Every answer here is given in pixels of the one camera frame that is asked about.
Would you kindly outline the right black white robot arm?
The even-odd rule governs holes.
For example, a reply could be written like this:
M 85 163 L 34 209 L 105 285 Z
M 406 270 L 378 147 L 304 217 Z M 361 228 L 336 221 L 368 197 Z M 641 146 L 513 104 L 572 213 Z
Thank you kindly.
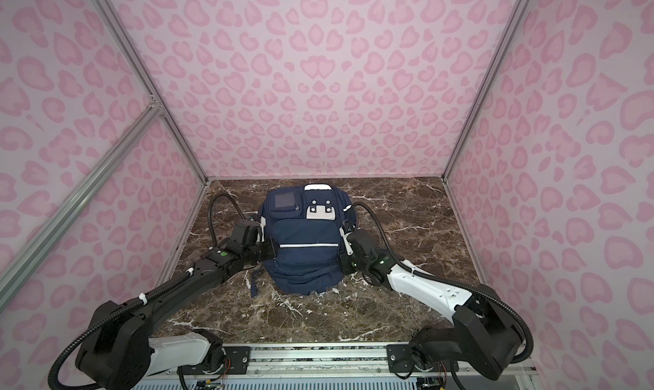
M 358 272 L 370 285 L 410 296 L 451 323 L 449 328 L 425 326 L 412 337 L 399 378 L 439 368 L 458 383 L 457 365 L 466 362 L 483 377 L 497 380 L 509 365 L 531 357 L 535 342 L 528 324 L 494 289 L 437 277 L 400 258 L 367 204 L 353 203 L 343 213 L 352 216 L 357 208 L 368 213 L 383 243 L 377 245 L 366 230 L 345 220 L 341 227 L 344 271 Z

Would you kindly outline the navy blue student backpack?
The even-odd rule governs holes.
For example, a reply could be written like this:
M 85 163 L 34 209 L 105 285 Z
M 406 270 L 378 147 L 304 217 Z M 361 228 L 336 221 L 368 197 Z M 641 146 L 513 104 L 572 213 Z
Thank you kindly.
M 346 192 L 329 184 L 281 187 L 267 194 L 257 220 L 263 236 L 279 248 L 263 266 L 282 292 L 308 296 L 342 281 L 340 256 L 347 253 L 342 226 L 357 224 L 351 204 Z

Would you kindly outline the aluminium diagonal frame bar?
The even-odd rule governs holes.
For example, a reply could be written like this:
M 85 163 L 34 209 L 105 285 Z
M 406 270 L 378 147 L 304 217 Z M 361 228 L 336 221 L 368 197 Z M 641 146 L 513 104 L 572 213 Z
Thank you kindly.
M 160 115 L 160 103 L 155 100 L 21 248 L 1 275 L 2 309 L 7 308 Z

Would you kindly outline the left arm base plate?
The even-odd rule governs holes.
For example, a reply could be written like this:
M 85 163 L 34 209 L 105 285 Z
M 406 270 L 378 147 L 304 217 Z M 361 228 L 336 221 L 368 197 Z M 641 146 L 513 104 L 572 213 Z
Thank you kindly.
M 211 349 L 200 364 L 181 367 L 184 375 L 245 375 L 250 364 L 251 347 L 226 346 Z

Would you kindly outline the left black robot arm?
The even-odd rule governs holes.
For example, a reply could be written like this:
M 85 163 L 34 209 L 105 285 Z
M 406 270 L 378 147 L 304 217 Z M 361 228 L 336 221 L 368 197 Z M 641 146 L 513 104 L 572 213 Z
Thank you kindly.
M 133 388 L 151 366 L 155 350 L 149 339 L 163 321 L 247 267 L 276 257 L 279 246 L 264 229 L 285 209 L 301 214 L 302 204 L 292 193 L 268 195 L 255 219 L 242 216 L 230 237 L 214 239 L 209 251 L 183 274 L 121 305 L 108 301 L 97 308 L 89 328 L 54 361 L 49 387 L 66 388 L 59 374 L 75 354 L 77 368 L 92 379 L 90 389 Z

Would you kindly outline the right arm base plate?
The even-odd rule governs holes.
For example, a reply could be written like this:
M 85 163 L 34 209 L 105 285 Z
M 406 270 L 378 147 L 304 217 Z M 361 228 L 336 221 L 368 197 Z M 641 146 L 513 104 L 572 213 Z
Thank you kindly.
M 428 361 L 425 355 L 413 350 L 407 343 L 392 343 L 385 347 L 388 369 L 391 373 L 406 376 L 418 373 L 445 373 L 459 371 L 457 362 Z

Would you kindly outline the aluminium front rail frame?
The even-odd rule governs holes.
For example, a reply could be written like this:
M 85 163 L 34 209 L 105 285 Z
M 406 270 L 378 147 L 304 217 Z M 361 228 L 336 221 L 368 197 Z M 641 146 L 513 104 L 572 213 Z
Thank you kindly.
M 449 373 L 418 373 L 403 380 L 391 373 L 386 345 L 405 342 L 314 342 L 210 344 L 203 337 L 153 339 L 151 366 L 131 389 L 541 389 L 531 361 L 511 364 L 490 380 L 466 362 L 456 383 Z M 211 349 L 251 347 L 245 375 L 184 375 L 181 367 L 200 364 Z

